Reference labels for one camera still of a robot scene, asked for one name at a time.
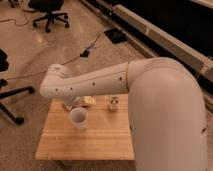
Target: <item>paper cup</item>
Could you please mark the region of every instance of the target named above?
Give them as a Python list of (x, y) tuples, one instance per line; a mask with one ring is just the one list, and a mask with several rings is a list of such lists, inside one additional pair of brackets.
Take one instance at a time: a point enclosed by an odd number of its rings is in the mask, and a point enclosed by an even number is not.
[(71, 123), (79, 130), (86, 129), (88, 112), (83, 107), (76, 107), (69, 113)]

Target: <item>table top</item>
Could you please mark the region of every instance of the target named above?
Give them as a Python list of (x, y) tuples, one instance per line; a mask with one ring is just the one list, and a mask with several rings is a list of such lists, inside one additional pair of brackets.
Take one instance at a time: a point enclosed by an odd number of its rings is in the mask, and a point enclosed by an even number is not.
[(70, 123), (62, 101), (53, 100), (38, 145), (38, 160), (134, 160), (128, 120), (128, 96), (109, 112), (109, 96), (95, 96), (88, 108), (87, 129)]

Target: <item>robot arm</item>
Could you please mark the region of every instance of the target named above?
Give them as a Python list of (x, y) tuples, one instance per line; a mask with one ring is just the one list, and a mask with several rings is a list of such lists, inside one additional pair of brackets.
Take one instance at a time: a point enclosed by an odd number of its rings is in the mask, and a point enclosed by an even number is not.
[(77, 96), (129, 93), (137, 171), (206, 171), (205, 105), (194, 78), (168, 58), (132, 61), (72, 77), (52, 65), (40, 93), (72, 102)]

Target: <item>black cable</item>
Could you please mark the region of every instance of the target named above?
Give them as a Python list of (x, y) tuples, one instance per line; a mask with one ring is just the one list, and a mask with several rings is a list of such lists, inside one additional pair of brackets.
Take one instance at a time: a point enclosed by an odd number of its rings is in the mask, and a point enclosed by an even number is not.
[[(71, 62), (74, 62), (75, 60), (77, 60), (80, 56), (77, 56), (73, 59), (70, 59), (64, 63), (62, 63), (61, 65), (67, 65)], [(35, 77), (35, 76), (38, 76), (38, 75), (42, 75), (42, 74), (45, 74), (47, 72), (47, 70), (44, 70), (44, 71), (41, 71), (41, 72), (38, 72), (38, 73), (35, 73), (35, 74), (30, 74), (30, 75), (25, 75), (25, 76), (20, 76), (20, 77), (12, 77), (12, 78), (7, 78), (5, 79), (6, 81), (9, 81), (9, 80), (17, 80), (17, 79), (25, 79), (25, 78), (30, 78), (30, 77)]]
[(26, 20), (26, 22), (25, 22), (24, 24), (17, 24), (17, 20), (14, 19), (14, 18), (8, 18), (8, 19), (5, 19), (5, 20), (0, 20), (0, 23), (4, 23), (4, 22), (8, 22), (8, 21), (14, 21), (15, 26), (18, 26), (18, 27), (20, 27), (20, 26), (25, 26), (25, 25), (27, 25), (27, 24), (29, 23), (29, 20), (28, 20), (28, 18), (27, 18), (27, 16), (26, 16), (25, 12), (24, 12), (24, 18), (25, 18), (25, 20)]
[(107, 28), (112, 21), (113, 21), (112, 18), (110, 18), (110, 17), (107, 18), (105, 26), (103, 28), (101, 28), (101, 30), (98, 32), (95, 40), (92, 43), (90, 43), (90, 45), (87, 48), (85, 48), (84, 51), (80, 54), (81, 57), (88, 57), (89, 50), (95, 46), (95, 44), (97, 43), (98, 39), (100, 38), (103, 30), (105, 28)]

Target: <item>black chair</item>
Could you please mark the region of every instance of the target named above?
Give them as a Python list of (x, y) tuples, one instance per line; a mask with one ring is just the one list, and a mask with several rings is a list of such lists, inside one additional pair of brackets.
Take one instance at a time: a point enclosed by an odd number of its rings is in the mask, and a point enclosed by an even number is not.
[[(0, 72), (6, 71), (8, 69), (9, 63), (6, 60), (7, 60), (7, 54), (0, 49)], [(1, 89), (2, 86), (6, 86), (6, 85), (7, 85), (7, 81), (4, 80), (4, 79), (0, 79), (0, 89)], [(20, 88), (20, 89), (16, 89), (16, 90), (0, 93), (0, 100), (3, 99), (3, 98), (9, 97), (9, 96), (13, 96), (15, 94), (22, 93), (24, 91), (28, 91), (29, 93), (34, 93), (35, 92), (34, 88), (31, 87), (31, 86), (23, 87), (23, 88)], [(0, 110), (2, 110), (4, 112), (4, 114), (6, 114), (15, 124), (21, 125), (21, 124), (24, 123), (24, 118), (15, 117), (1, 103), (1, 101), (0, 101)]]
[(50, 29), (48, 28), (49, 24), (51, 22), (54, 23), (54, 20), (59, 20), (64, 22), (65, 28), (69, 28), (68, 21), (64, 20), (64, 19), (68, 19), (67, 13), (53, 13), (54, 11), (60, 10), (63, 3), (64, 3), (63, 0), (31, 0), (28, 4), (30, 8), (34, 8), (35, 10), (38, 10), (39, 12), (46, 13), (44, 17), (33, 20), (33, 27), (37, 27), (37, 23), (36, 23), (37, 21), (47, 19), (47, 23), (45, 26), (45, 30), (47, 33), (50, 32)]

